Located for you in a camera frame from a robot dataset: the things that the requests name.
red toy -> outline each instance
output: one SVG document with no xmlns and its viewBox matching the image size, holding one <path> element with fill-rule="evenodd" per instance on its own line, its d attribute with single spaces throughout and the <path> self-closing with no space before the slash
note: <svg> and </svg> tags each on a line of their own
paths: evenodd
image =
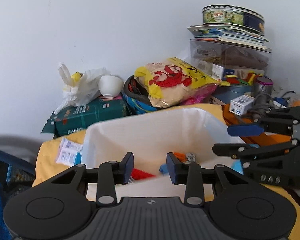
<svg viewBox="0 0 300 240">
<path fill-rule="evenodd" d="M 133 169 L 131 172 L 131 177 L 133 177 L 135 180 L 139 180 L 139 179 L 146 179 L 146 178 L 155 177 L 155 176 L 150 173 L 138 170 L 138 169 Z"/>
<path fill-rule="evenodd" d="M 240 84 L 240 81 L 237 78 L 234 77 L 228 77 L 226 79 L 230 84 Z"/>
</svg>

blue gripper pad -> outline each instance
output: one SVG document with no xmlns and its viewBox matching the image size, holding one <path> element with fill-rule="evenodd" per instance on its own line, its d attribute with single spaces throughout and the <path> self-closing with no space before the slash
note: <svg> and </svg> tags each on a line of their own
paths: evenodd
<svg viewBox="0 0 300 240">
<path fill-rule="evenodd" d="M 247 124 L 234 124 L 230 125 L 227 129 L 227 132 L 231 136 L 259 136 L 264 132 L 263 128 L 257 124 L 247 123 Z"/>
</svg>

red object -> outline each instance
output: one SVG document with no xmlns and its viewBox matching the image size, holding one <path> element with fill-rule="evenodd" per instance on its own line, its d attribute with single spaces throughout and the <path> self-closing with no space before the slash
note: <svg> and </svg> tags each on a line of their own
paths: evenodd
<svg viewBox="0 0 300 240">
<path fill-rule="evenodd" d="M 246 81 L 249 82 L 251 76 L 253 75 L 254 73 L 252 72 L 249 72 L 248 75 L 247 75 L 247 78 L 246 78 Z"/>
<path fill-rule="evenodd" d="M 240 84 L 240 81 L 239 81 L 237 78 L 233 78 L 233 77 L 227 78 L 227 81 L 228 81 L 230 84 Z"/>
<path fill-rule="evenodd" d="M 139 180 L 139 179 L 146 179 L 146 178 L 155 177 L 155 176 L 150 173 L 138 170 L 138 169 L 133 169 L 131 172 L 131 177 L 133 177 L 135 180 Z"/>
<path fill-rule="evenodd" d="M 149 86 L 153 83 L 158 85 L 159 87 L 174 87 L 179 84 L 183 84 L 185 87 L 191 85 L 192 78 L 183 74 L 182 68 L 175 65 L 165 65 L 164 67 L 165 72 L 163 71 L 156 71 L 155 74 L 158 76 L 154 76 L 152 80 L 149 81 Z M 163 76 L 165 79 L 159 81 L 159 77 Z"/>
</svg>

blue chair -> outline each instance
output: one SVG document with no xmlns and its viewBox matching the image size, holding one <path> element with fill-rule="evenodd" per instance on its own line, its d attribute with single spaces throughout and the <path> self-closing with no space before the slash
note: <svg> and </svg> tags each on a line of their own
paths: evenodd
<svg viewBox="0 0 300 240">
<path fill-rule="evenodd" d="M 34 179 L 34 165 L 0 150 L 0 240 L 12 238 L 2 217 L 5 204 L 10 198 L 31 188 Z"/>
</svg>

lid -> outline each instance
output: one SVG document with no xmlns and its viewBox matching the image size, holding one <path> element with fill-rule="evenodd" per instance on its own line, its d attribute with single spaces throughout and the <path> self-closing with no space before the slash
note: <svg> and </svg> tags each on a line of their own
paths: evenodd
<svg viewBox="0 0 300 240">
<path fill-rule="evenodd" d="M 270 78 L 267 77 L 257 77 L 256 78 L 256 83 L 265 85 L 265 86 L 272 86 L 273 82 Z"/>
<path fill-rule="evenodd" d="M 220 5 L 220 4 L 218 4 L 218 5 L 209 5 L 209 6 L 204 7 L 202 9 L 202 12 L 205 11 L 205 10 L 208 10 L 208 9 L 232 9 L 232 10 L 246 12 L 246 13 L 252 14 L 254 16 L 257 16 L 258 18 L 260 18 L 263 21 L 265 20 L 262 15 L 258 14 L 255 11 L 252 11 L 252 10 L 244 8 L 244 7 L 234 6 L 234 5 Z"/>
</svg>

